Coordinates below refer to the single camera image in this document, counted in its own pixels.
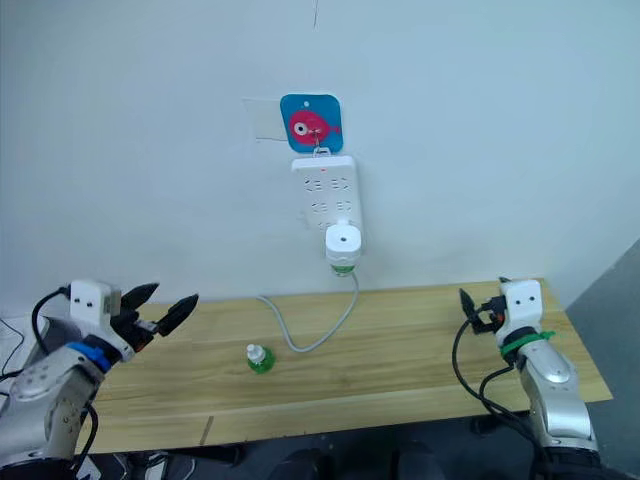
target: gray cable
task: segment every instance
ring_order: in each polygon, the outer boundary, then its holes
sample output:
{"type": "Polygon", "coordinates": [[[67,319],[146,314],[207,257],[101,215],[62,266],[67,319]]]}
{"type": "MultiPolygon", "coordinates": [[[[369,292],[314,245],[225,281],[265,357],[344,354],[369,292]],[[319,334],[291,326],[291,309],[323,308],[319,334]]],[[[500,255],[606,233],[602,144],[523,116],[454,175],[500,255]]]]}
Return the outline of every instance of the gray cable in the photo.
{"type": "Polygon", "coordinates": [[[294,352],[306,353],[306,352],[310,352],[311,350],[315,350],[324,342],[326,342],[329,339],[329,337],[331,337],[331,335],[336,333],[336,331],[342,326],[344,321],[347,318],[349,318],[349,315],[351,315],[351,312],[353,311],[353,307],[356,306],[356,302],[358,301],[358,296],[360,295],[360,284],[358,283],[358,277],[356,277],[356,274],[354,272],[351,272],[349,276],[353,279],[353,286],[354,286],[353,297],[351,298],[351,304],[344,311],[344,313],[342,314],[338,322],[334,325],[334,327],[331,330],[329,330],[326,334],[324,334],[324,336],[320,340],[318,340],[315,343],[312,343],[308,347],[302,347],[302,348],[297,347],[293,343],[293,340],[291,339],[291,334],[289,333],[289,329],[287,328],[287,325],[284,323],[284,319],[282,318],[282,313],[280,313],[280,310],[278,309],[278,307],[276,307],[271,300],[269,300],[267,297],[262,297],[262,296],[256,297],[256,299],[260,300],[263,303],[266,303],[271,308],[271,310],[273,310],[273,313],[275,313],[276,315],[276,319],[280,324],[280,328],[282,329],[282,333],[284,334],[284,339],[287,341],[289,348],[294,352]]]}

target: green zip tie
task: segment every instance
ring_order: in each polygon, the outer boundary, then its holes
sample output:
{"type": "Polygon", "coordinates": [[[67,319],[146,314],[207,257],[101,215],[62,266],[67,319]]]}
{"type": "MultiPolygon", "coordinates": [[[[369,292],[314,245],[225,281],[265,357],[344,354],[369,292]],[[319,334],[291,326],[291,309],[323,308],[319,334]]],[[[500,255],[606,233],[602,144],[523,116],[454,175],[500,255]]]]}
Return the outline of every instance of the green zip tie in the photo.
{"type": "Polygon", "coordinates": [[[331,267],[333,268],[333,271],[336,272],[338,275],[347,275],[351,272],[353,272],[353,269],[355,268],[353,265],[349,266],[349,267],[341,267],[338,265],[331,265],[331,267]]]}
{"type": "Polygon", "coordinates": [[[515,342],[511,342],[508,345],[500,348],[500,355],[505,357],[509,352],[526,345],[527,343],[535,342],[536,340],[549,340],[556,334],[553,330],[550,332],[541,332],[541,333],[530,333],[529,335],[525,335],[524,337],[519,338],[515,342]]]}

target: cartoon fish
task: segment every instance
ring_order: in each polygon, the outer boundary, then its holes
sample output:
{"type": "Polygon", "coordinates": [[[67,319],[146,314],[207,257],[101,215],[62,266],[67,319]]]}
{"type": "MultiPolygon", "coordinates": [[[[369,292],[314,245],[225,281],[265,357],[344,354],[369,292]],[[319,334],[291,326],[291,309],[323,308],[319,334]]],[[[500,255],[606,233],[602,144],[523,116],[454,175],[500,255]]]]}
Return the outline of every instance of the cartoon fish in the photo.
{"type": "Polygon", "coordinates": [[[320,115],[300,110],[289,118],[289,131],[303,145],[322,144],[331,132],[340,133],[340,127],[330,126],[320,115]]]}

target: blue ring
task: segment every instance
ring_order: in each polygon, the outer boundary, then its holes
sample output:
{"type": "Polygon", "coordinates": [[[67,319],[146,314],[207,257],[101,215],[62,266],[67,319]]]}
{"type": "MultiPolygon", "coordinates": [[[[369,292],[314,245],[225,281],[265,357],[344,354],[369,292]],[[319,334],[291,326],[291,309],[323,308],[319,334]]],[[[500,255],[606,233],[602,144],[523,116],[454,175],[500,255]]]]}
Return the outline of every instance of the blue ring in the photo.
{"type": "Polygon", "coordinates": [[[107,360],[104,355],[104,351],[99,347],[90,347],[84,343],[73,342],[67,344],[67,347],[84,354],[89,360],[95,363],[102,373],[107,373],[111,370],[111,362],[107,360]]]}

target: wooden table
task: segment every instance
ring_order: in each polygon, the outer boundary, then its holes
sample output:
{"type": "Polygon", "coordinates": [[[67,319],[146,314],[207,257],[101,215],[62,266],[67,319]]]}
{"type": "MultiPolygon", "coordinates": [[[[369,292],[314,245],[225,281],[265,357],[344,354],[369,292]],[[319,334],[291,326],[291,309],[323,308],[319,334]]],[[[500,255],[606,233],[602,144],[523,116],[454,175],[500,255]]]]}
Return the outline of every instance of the wooden table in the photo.
{"type": "MultiPolygon", "coordinates": [[[[311,353],[288,349],[269,308],[254,299],[201,303],[170,337],[158,337],[129,364],[107,376],[95,403],[100,430],[92,452],[215,445],[484,413],[456,381],[451,344],[463,316],[458,288],[475,299],[497,283],[363,292],[353,315],[311,353]],[[248,343],[272,348],[274,369],[256,375],[248,343]]],[[[589,353],[544,287],[546,330],[576,364],[582,396],[611,399],[589,353]]],[[[307,345],[325,333],[350,294],[277,297],[294,340],[307,345]]],[[[166,305],[148,305],[156,320],[166,305]]],[[[477,388],[504,366],[492,335],[465,334],[460,366],[477,388]]],[[[515,372],[493,382],[490,397],[528,408],[515,372]]],[[[78,443],[84,444],[85,435],[78,443]]]]}

